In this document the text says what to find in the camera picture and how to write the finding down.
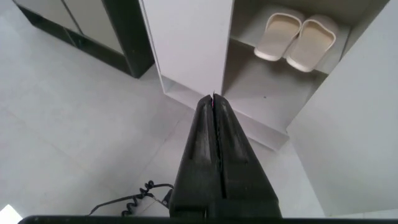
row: cabinet door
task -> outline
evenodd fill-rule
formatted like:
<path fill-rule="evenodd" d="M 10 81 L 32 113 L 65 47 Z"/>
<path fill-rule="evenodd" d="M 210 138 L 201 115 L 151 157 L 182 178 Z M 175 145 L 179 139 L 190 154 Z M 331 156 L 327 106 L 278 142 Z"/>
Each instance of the cabinet door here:
<path fill-rule="evenodd" d="M 101 0 L 65 0 L 83 34 L 123 54 Z"/>
<path fill-rule="evenodd" d="M 232 0 L 143 0 L 162 75 L 207 95 L 221 93 Z"/>
<path fill-rule="evenodd" d="M 325 215 L 398 208 L 398 1 L 287 128 Z"/>
<path fill-rule="evenodd" d="M 78 32 L 78 28 L 61 0 L 15 0 L 15 2 L 42 17 Z"/>

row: cabinet shelf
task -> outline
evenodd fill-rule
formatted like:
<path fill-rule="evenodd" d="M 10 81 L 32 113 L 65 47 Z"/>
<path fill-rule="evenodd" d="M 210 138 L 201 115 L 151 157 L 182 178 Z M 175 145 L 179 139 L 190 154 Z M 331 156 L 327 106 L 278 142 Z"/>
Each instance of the cabinet shelf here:
<path fill-rule="evenodd" d="M 317 89 L 316 72 L 303 73 L 286 62 L 257 58 L 252 48 L 229 44 L 224 97 L 232 108 L 282 134 Z"/>
<path fill-rule="evenodd" d="M 268 18 L 275 12 L 276 7 L 278 6 L 264 3 L 264 1 L 236 1 L 230 37 L 255 47 L 264 33 Z M 315 68 L 325 74 L 329 74 L 340 61 L 350 31 L 350 26 L 342 23 L 338 25 L 339 33 L 337 34 L 335 44 Z M 292 50 L 294 44 L 290 45 L 284 58 Z"/>

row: black coiled cord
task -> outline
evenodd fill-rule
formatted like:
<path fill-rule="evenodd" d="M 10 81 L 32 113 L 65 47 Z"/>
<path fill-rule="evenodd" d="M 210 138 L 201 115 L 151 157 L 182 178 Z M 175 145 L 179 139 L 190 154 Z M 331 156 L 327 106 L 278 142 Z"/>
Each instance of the black coiled cord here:
<path fill-rule="evenodd" d="M 137 207 L 138 206 L 138 200 L 137 199 L 142 200 L 144 197 L 151 197 L 154 200 L 158 201 L 159 203 L 163 204 L 161 201 L 159 201 L 157 198 L 155 198 L 155 196 L 153 194 L 149 193 L 150 189 L 153 189 L 153 188 L 156 188 L 156 187 L 170 187 L 171 189 L 174 189 L 174 186 L 171 185 L 171 184 L 155 184 L 153 181 L 150 180 L 150 181 L 148 181 L 148 183 L 145 183 L 146 190 L 144 190 L 142 188 L 139 189 L 139 191 L 140 191 L 139 194 L 135 194 L 135 195 L 132 195 L 132 196 L 127 196 L 127 197 L 123 197 L 123 198 L 112 200 L 110 202 L 105 202 L 105 203 L 99 204 L 99 205 L 95 206 L 91 210 L 90 214 L 88 214 L 87 216 L 93 214 L 97 209 L 99 209 L 102 206 L 110 205 L 110 204 L 116 203 L 116 202 L 122 202 L 124 200 L 129 200 L 129 199 L 132 199 L 133 202 L 127 203 L 127 205 L 126 205 L 127 210 L 122 212 L 122 214 L 121 214 L 122 217 L 125 217 L 127 215 L 132 215 L 133 207 Z"/>

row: tile grout line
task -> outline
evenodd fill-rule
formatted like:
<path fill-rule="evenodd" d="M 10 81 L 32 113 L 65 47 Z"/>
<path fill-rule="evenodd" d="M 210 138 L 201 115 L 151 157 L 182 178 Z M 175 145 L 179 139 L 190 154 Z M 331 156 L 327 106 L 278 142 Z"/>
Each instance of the tile grout line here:
<path fill-rule="evenodd" d="M 95 175 L 93 175 L 90 171 L 86 170 L 83 166 L 81 166 L 74 158 L 72 158 L 72 156 L 69 156 L 66 152 L 64 152 L 63 150 L 61 150 L 59 147 L 55 146 L 53 143 L 47 141 L 46 139 L 44 139 L 39 132 L 37 132 L 36 130 L 32 129 L 31 127 L 29 127 L 26 122 L 19 118 L 18 116 L 16 116 L 13 112 L 9 111 L 7 108 L 5 108 L 5 110 L 7 112 L 9 112 L 10 114 L 12 114 L 15 118 L 17 118 L 19 121 L 22 121 L 25 124 L 25 127 L 29 130 L 32 131 L 41 141 L 51 145 L 52 147 L 54 147 L 58 152 L 61 152 L 64 156 L 66 156 L 67 159 L 71 160 L 73 162 L 74 165 L 77 165 L 85 174 L 89 175 L 91 178 L 93 178 L 96 181 L 96 185 L 101 185 L 102 187 L 105 187 L 106 189 L 110 190 L 112 193 L 116 194 L 118 197 L 120 196 L 119 193 L 117 193 L 115 190 L 113 190 L 111 187 L 108 187 L 107 185 L 103 184 L 100 180 L 97 179 L 97 177 Z"/>
<path fill-rule="evenodd" d="M 148 168 L 149 164 L 155 159 L 155 156 L 159 153 L 159 151 L 162 149 L 164 143 L 169 139 L 169 137 L 171 137 L 171 135 L 175 132 L 175 129 L 177 127 L 177 125 L 180 123 L 180 121 L 185 117 L 187 113 L 187 109 L 185 109 L 184 114 L 181 116 L 181 118 L 175 123 L 173 130 L 170 132 L 170 134 L 163 140 L 163 143 L 158 147 L 158 149 L 156 150 L 156 152 L 154 153 L 154 155 L 150 158 L 149 162 L 145 165 L 145 167 L 143 168 L 143 170 L 140 172 L 140 174 L 137 177 L 137 180 L 139 180 L 142 176 L 142 174 L 145 172 L 145 170 Z M 129 191 L 131 190 L 131 187 L 133 187 L 134 184 L 132 184 L 129 189 L 127 190 L 127 192 L 125 193 L 128 194 Z"/>

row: white slipper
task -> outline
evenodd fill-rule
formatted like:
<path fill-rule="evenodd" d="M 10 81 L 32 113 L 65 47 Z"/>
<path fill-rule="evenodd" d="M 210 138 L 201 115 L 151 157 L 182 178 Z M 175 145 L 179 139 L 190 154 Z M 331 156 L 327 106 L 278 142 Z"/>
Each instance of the white slipper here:
<path fill-rule="evenodd" d="M 277 61 L 299 34 L 304 15 L 301 12 L 277 7 L 268 18 L 266 29 L 254 49 L 259 58 Z"/>
<path fill-rule="evenodd" d="M 297 43 L 286 58 L 287 63 L 302 72 L 311 72 L 333 46 L 338 25 L 329 17 L 314 15 L 304 21 Z"/>

